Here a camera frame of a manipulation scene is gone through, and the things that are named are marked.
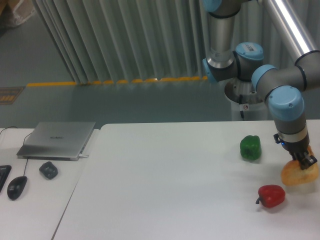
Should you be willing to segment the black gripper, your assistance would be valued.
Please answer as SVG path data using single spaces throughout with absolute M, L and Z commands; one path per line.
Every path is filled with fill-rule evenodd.
M 289 152 L 294 161 L 299 161 L 300 168 L 302 170 L 306 170 L 318 162 L 313 155 L 310 155 L 311 151 L 308 150 L 310 143 L 308 133 L 303 139 L 294 142 L 285 141 L 284 139 L 280 138 L 278 133 L 274 134 L 273 138 L 276 144 L 280 144 L 286 151 Z

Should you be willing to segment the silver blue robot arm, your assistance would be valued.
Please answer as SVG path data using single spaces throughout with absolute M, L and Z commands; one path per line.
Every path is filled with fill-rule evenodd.
M 212 82 L 237 78 L 251 82 L 267 105 L 277 133 L 274 140 L 289 152 L 302 170 L 317 159 L 308 150 L 310 143 L 302 92 L 320 85 L 320 51 L 288 0 L 261 0 L 273 25 L 286 46 L 294 66 L 277 69 L 263 64 L 262 48 L 241 43 L 231 50 L 235 17 L 241 0 L 205 0 L 209 16 L 209 50 L 203 67 Z

